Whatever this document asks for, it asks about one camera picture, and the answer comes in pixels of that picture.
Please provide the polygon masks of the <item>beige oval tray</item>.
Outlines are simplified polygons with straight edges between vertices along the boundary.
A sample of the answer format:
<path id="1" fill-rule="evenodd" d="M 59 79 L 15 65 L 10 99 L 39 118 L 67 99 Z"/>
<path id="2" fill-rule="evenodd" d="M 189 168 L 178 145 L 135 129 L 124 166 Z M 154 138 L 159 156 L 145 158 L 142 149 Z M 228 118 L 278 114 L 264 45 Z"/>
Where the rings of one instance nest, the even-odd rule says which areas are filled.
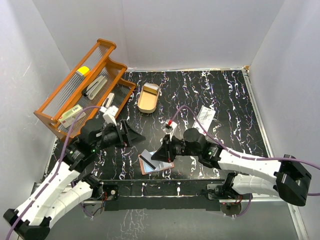
<path id="1" fill-rule="evenodd" d="M 158 98 L 160 94 L 160 87 L 157 95 L 150 94 L 143 91 L 143 86 L 140 91 L 137 107 L 142 113 L 151 114 L 156 110 Z"/>

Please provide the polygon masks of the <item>white card black stripe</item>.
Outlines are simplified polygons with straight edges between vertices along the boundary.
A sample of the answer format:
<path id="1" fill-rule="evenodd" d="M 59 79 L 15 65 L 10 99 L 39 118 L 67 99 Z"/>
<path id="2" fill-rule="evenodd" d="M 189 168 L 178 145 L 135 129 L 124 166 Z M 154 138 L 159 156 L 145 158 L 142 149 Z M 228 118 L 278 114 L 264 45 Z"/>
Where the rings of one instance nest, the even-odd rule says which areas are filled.
<path id="1" fill-rule="evenodd" d="M 155 170 L 157 168 L 157 163 L 152 160 L 152 154 L 148 150 L 143 150 L 138 156 L 144 163 L 146 163 L 151 169 Z"/>

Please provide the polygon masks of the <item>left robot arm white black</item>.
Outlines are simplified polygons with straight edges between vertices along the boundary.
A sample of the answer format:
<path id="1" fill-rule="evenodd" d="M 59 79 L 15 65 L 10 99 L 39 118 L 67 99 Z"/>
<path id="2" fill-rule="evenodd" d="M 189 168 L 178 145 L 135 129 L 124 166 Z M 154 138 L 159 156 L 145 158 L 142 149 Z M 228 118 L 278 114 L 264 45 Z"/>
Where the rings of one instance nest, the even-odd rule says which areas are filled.
<path id="1" fill-rule="evenodd" d="M 79 177 L 95 160 L 97 149 L 135 146 L 145 136 L 132 129 L 126 120 L 103 126 L 98 119 L 88 120 L 71 142 L 65 142 L 60 159 L 51 173 L 16 209 L 9 208 L 3 218 L 23 240 L 44 240 L 53 225 L 66 213 L 87 199 L 103 195 L 102 182 L 91 173 Z"/>

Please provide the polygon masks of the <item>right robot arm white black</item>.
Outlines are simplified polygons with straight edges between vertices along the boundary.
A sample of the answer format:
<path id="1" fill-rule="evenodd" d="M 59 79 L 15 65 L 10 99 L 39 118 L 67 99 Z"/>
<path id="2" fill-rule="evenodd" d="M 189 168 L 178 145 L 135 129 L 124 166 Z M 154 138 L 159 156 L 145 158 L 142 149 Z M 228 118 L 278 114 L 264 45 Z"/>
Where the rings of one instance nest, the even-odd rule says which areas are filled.
<path id="1" fill-rule="evenodd" d="M 207 168 L 229 172 L 222 185 L 209 187 L 206 191 L 213 199 L 258 194 L 280 197 L 298 207 L 306 204 L 312 175 L 295 158 L 266 160 L 233 152 L 208 141 L 196 128 L 187 129 L 182 139 L 165 135 L 151 159 L 171 163 L 177 156 L 197 157 Z"/>

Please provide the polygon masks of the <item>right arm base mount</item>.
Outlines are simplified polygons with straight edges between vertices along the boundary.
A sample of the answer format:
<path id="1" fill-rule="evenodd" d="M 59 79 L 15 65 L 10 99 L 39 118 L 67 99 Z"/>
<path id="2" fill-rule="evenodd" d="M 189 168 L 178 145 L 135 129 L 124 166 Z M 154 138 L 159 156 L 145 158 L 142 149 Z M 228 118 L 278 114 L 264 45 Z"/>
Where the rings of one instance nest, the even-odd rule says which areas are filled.
<path id="1" fill-rule="evenodd" d="M 233 190 L 231 187 L 226 187 L 223 184 L 207 184 L 200 194 L 208 200 L 219 200 L 222 203 L 228 204 L 241 204 L 243 200 L 252 199 L 251 193 L 240 194 Z"/>

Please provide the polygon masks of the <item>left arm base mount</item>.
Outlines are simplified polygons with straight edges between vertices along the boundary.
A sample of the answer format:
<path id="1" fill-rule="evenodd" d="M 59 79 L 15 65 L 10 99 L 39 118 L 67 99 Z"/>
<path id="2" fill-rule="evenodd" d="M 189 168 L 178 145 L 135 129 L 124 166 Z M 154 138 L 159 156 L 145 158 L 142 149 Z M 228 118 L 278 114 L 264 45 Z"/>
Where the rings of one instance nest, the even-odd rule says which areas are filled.
<path id="1" fill-rule="evenodd" d="M 106 210 L 109 202 L 117 201 L 119 198 L 119 186 L 116 184 L 97 185 L 91 197 L 80 203 L 84 215 L 94 219 L 95 216 Z"/>

